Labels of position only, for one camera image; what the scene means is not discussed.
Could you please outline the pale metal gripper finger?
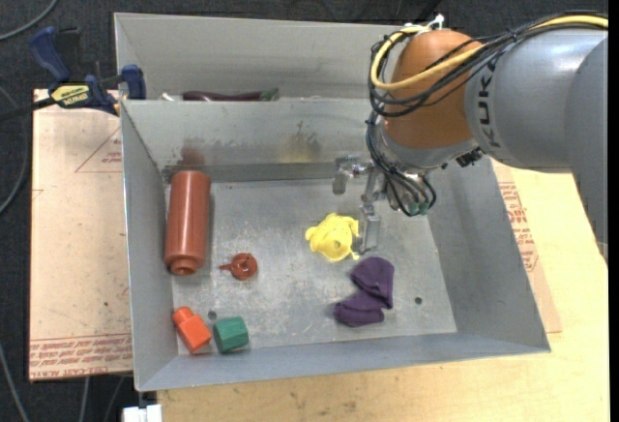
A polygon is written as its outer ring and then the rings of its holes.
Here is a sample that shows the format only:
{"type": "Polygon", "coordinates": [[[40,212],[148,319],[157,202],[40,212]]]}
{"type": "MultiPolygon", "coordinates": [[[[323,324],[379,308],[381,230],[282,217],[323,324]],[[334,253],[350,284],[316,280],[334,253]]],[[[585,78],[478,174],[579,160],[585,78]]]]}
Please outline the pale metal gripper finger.
{"type": "Polygon", "coordinates": [[[361,207],[360,219],[360,253],[376,250],[379,244],[381,216],[378,215],[372,205],[361,207]]]}
{"type": "Polygon", "coordinates": [[[336,196],[340,196],[345,193],[348,181],[361,175],[362,165],[358,156],[345,156],[336,158],[335,166],[332,190],[336,196]]]}

